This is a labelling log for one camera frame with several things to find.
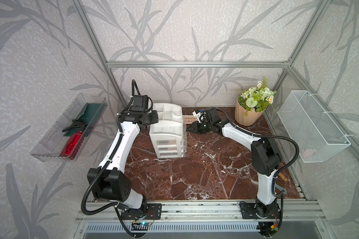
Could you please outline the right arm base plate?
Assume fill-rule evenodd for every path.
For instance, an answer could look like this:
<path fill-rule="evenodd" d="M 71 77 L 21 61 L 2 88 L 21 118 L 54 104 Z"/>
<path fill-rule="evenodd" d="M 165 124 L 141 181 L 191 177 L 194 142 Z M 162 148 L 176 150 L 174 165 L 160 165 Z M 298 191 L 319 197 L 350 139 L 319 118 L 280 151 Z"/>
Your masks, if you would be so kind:
<path fill-rule="evenodd" d="M 281 219 L 282 210 L 277 204 L 277 200 L 269 205 L 256 200 L 255 203 L 240 202 L 240 212 L 243 219 Z"/>

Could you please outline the pink postcard red characters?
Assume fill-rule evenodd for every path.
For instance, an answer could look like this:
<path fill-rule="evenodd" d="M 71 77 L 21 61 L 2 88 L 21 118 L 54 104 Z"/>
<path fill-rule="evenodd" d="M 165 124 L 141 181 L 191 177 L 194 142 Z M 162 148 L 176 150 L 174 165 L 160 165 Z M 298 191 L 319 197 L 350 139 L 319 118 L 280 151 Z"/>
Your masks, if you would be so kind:
<path fill-rule="evenodd" d="M 193 122 L 197 121 L 197 118 L 193 115 L 183 115 L 182 118 L 185 124 L 192 124 Z"/>

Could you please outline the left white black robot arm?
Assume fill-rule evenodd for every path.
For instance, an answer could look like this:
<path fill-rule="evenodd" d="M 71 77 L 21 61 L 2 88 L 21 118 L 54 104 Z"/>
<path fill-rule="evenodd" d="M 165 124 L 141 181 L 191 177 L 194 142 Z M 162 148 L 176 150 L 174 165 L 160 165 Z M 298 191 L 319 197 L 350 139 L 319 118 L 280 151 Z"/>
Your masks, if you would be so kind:
<path fill-rule="evenodd" d="M 117 114 L 117 135 L 99 166 L 89 169 L 87 173 L 89 187 L 81 202 L 83 214 L 95 215 L 110 207 L 115 207 L 116 211 L 130 211 L 135 217 L 147 214 L 147 200 L 132 189 L 131 180 L 125 175 L 125 167 L 133 142 L 141 129 L 158 121 L 159 116 L 153 109 L 152 99 L 142 95 L 137 82 L 132 80 L 130 102 Z M 109 203 L 89 210 L 86 206 L 89 195 L 108 200 Z"/>

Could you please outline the white plastic drawer organizer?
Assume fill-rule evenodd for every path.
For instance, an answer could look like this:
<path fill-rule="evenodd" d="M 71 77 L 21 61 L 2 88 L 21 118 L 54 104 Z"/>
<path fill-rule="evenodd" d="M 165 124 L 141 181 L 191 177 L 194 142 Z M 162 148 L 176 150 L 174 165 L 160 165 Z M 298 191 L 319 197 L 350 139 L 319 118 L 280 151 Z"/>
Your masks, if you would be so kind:
<path fill-rule="evenodd" d="M 150 139 L 157 158 L 182 158 L 186 155 L 187 139 L 182 107 L 154 103 L 159 122 L 150 125 Z"/>

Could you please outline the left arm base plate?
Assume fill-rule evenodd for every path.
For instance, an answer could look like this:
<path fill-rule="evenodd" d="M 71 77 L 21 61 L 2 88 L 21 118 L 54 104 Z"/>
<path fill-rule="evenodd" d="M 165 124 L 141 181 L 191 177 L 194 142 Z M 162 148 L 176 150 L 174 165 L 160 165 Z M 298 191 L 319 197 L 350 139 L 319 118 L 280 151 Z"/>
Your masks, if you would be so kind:
<path fill-rule="evenodd" d="M 159 220 L 161 218 L 162 206 L 160 203 L 148 203 L 142 205 L 139 209 L 122 211 L 121 218 L 122 220 L 136 220 L 139 218 Z"/>

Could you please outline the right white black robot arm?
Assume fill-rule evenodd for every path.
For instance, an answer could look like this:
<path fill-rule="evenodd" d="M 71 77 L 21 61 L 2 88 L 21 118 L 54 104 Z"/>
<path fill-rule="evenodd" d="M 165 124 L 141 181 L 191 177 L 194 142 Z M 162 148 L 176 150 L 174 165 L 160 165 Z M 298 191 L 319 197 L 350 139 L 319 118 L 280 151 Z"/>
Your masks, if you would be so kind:
<path fill-rule="evenodd" d="M 283 218 L 283 192 L 276 194 L 276 179 L 279 174 L 290 167 L 300 153 L 299 145 L 296 141 L 285 136 L 262 135 L 252 133 L 236 125 L 225 114 L 225 119 L 221 119 L 219 112 L 224 113 L 220 108 L 207 108 L 195 110 L 192 115 L 196 118 L 186 131 L 191 133 L 206 134 L 209 132 L 218 133 L 226 138 L 232 139 L 251 152 L 252 166 L 258 175 L 258 191 L 255 203 L 240 202 L 239 207 L 242 217 L 252 219 L 278 219 Z M 276 139 L 285 140 L 295 148 L 293 158 L 280 167 L 281 153 L 276 143 Z"/>

